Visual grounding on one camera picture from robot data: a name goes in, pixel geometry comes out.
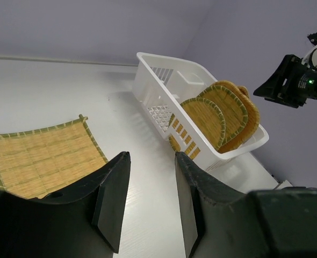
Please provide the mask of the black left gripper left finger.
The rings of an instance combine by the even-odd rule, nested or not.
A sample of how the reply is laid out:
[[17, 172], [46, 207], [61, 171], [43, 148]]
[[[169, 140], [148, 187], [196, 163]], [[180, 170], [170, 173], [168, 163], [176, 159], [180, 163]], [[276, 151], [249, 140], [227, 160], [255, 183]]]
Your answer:
[[0, 191], [0, 257], [112, 257], [119, 251], [129, 152], [43, 198]]

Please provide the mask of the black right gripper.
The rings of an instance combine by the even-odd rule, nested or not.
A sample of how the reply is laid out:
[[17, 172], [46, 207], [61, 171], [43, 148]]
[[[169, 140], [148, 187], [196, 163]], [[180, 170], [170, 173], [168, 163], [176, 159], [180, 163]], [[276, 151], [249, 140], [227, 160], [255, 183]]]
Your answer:
[[267, 101], [298, 108], [313, 98], [313, 86], [308, 86], [307, 73], [312, 71], [312, 61], [302, 59], [293, 54], [283, 57], [275, 72], [254, 91], [254, 96]]

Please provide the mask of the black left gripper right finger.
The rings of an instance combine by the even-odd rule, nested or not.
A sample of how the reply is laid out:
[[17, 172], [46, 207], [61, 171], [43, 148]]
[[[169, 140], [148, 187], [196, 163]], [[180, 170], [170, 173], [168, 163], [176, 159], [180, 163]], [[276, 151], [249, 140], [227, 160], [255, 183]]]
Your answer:
[[241, 193], [175, 154], [187, 257], [317, 257], [317, 189]]

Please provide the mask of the square bamboo woven plate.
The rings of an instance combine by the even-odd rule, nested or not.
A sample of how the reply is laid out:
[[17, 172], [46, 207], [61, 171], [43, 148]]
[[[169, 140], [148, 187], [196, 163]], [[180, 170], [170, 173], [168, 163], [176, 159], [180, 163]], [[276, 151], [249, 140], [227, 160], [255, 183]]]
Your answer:
[[43, 198], [104, 166], [108, 160], [87, 117], [35, 130], [0, 134], [0, 191]]

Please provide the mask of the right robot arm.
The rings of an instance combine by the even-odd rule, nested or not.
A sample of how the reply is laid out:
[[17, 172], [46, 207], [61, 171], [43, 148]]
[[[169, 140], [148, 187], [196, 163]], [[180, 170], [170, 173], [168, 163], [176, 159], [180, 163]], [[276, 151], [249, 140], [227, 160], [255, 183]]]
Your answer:
[[302, 64], [301, 58], [293, 54], [284, 56], [276, 71], [254, 95], [291, 108], [302, 107], [307, 99], [317, 100], [317, 67], [312, 57], [313, 54]]

